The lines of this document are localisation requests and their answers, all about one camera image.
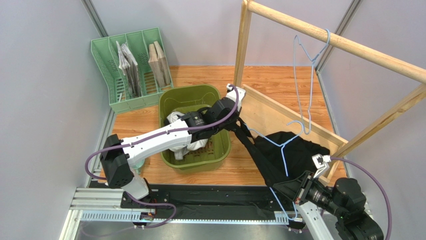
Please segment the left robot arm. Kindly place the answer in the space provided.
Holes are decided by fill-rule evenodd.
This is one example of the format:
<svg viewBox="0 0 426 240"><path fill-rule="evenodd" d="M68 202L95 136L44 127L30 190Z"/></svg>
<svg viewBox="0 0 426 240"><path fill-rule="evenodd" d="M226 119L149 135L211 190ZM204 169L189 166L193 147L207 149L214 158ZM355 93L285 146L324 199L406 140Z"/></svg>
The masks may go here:
<svg viewBox="0 0 426 240"><path fill-rule="evenodd" d="M242 101L224 97L212 107L191 111L157 130L135 137L107 137L100 155L106 182L111 189L123 189L137 200L149 195L148 183L133 172L140 160L165 150L208 140L240 115Z"/></svg>

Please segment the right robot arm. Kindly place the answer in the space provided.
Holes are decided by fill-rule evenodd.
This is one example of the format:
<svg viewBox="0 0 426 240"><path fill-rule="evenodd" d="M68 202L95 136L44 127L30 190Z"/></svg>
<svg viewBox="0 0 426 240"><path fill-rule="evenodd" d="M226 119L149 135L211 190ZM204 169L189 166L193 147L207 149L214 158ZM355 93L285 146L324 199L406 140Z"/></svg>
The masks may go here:
<svg viewBox="0 0 426 240"><path fill-rule="evenodd" d="M366 212L366 196L354 178L340 178L326 188L305 171L298 178L275 183L272 188L291 200L315 240L331 240L321 216L324 210L337 218L335 228L343 240L383 240L381 227Z"/></svg>

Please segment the black garment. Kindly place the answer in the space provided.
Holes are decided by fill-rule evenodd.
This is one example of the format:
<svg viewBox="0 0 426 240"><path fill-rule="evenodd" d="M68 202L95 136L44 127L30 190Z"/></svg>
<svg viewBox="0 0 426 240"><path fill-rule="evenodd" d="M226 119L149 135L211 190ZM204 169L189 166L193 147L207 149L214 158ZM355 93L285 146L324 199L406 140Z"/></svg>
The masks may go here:
<svg viewBox="0 0 426 240"><path fill-rule="evenodd" d="M275 183L294 180L305 171L316 172L317 168L312 160L312 156L317 154L325 156L331 153L328 148L320 144L305 140L300 136L296 137L284 148L284 156L289 174L289 176L286 176L279 147L261 136L252 138L253 136L246 126L243 126L243 132L236 131L234 134L247 149L268 187L273 187ZM291 131L279 131L269 134L266 137L280 145L295 135Z"/></svg>

